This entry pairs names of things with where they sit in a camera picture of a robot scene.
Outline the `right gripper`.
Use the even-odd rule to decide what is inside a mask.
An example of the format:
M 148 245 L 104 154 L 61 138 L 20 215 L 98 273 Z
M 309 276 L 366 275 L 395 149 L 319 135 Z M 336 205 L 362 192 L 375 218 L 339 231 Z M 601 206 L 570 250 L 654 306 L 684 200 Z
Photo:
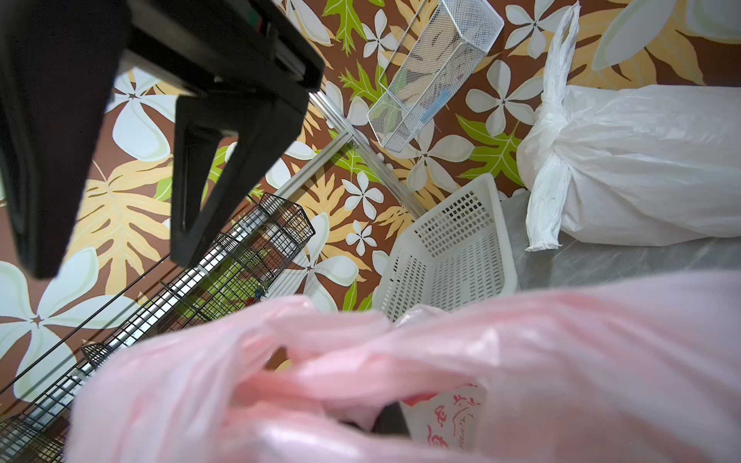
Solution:
M 176 104 L 170 258 L 191 268 L 299 136 L 325 65 L 271 1 L 127 5 L 123 62 L 207 96 L 181 96 Z M 237 145 L 203 201 L 215 152 L 229 134 Z

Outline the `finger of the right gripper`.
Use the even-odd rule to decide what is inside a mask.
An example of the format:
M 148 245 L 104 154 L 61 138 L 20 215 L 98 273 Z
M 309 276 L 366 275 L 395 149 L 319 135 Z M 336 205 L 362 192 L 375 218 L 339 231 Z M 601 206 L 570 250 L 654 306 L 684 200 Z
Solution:
M 125 1 L 1 4 L 1 175 L 37 279 L 61 267 L 130 25 Z

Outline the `white plastic bag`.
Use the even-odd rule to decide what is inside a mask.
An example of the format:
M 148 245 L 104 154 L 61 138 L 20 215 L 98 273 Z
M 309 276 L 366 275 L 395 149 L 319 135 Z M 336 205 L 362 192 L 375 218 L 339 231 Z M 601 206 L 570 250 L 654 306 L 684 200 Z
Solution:
M 561 235 L 621 246 L 738 237 L 739 89 L 571 85 L 579 19 L 572 5 L 556 29 L 516 154 L 529 250 L 557 249 Z

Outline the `pink printed plastic bag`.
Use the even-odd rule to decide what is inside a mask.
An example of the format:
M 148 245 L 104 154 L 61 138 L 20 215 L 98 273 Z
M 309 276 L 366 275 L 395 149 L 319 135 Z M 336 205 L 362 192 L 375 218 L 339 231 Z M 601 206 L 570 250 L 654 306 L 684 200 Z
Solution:
M 740 275 L 526 291 L 447 314 L 269 300 L 113 354 L 69 462 L 736 462 Z

